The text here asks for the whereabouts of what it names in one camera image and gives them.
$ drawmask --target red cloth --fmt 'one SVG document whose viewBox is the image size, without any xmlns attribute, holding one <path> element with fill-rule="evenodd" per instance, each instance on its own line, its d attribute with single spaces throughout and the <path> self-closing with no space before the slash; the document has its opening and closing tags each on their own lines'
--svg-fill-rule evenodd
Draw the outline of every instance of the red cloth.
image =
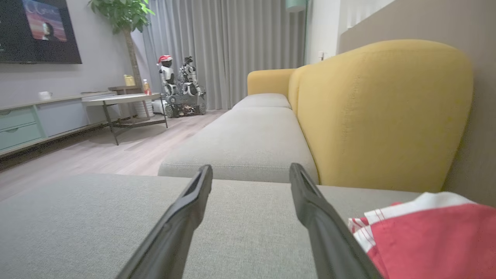
<svg viewBox="0 0 496 279">
<path fill-rule="evenodd" d="M 162 61 L 172 61 L 172 56 L 170 55 L 162 55 L 161 57 L 158 58 L 158 64 Z"/>
<path fill-rule="evenodd" d="M 348 226 L 385 279 L 496 278 L 496 209 L 424 193 Z"/>
</svg>

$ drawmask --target yellow sofa backrest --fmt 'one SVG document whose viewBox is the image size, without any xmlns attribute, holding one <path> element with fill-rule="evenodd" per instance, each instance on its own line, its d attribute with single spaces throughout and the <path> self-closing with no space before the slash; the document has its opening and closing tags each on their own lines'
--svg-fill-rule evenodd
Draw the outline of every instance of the yellow sofa backrest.
<svg viewBox="0 0 496 279">
<path fill-rule="evenodd" d="M 298 115 L 298 93 L 300 90 L 300 80 L 303 73 L 310 68 L 311 65 L 306 65 L 297 68 L 289 78 L 288 101 L 293 112 Z"/>
<path fill-rule="evenodd" d="M 321 184 L 441 189 L 472 102 L 472 67 L 462 52 L 430 41 L 385 41 L 300 75 L 289 100 Z"/>
</svg>

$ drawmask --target television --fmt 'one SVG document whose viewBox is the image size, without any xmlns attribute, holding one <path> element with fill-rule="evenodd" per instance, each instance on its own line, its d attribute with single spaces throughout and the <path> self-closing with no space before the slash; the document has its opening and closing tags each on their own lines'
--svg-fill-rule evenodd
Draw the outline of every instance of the television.
<svg viewBox="0 0 496 279">
<path fill-rule="evenodd" d="M 81 64 L 65 0 L 0 0 L 0 63 Z"/>
</svg>

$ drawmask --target plastic bottle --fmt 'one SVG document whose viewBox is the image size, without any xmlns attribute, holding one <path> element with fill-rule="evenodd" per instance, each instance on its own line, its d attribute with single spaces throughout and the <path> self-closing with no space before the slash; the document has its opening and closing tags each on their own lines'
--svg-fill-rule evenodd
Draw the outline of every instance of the plastic bottle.
<svg viewBox="0 0 496 279">
<path fill-rule="evenodd" d="M 145 92 L 146 95 L 152 94 L 152 90 L 150 89 L 150 84 L 148 84 L 146 79 L 143 80 L 143 91 Z"/>
</svg>

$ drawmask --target drawer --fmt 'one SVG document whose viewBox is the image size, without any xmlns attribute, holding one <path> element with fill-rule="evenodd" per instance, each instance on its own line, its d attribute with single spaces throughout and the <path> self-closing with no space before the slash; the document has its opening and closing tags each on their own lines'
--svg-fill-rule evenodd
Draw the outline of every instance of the drawer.
<svg viewBox="0 0 496 279">
<path fill-rule="evenodd" d="M 32 109 L 23 108 L 16 110 L 0 111 L 0 130 L 35 122 Z"/>
<path fill-rule="evenodd" d="M 0 149 L 41 138 L 36 123 L 0 132 Z"/>
</svg>

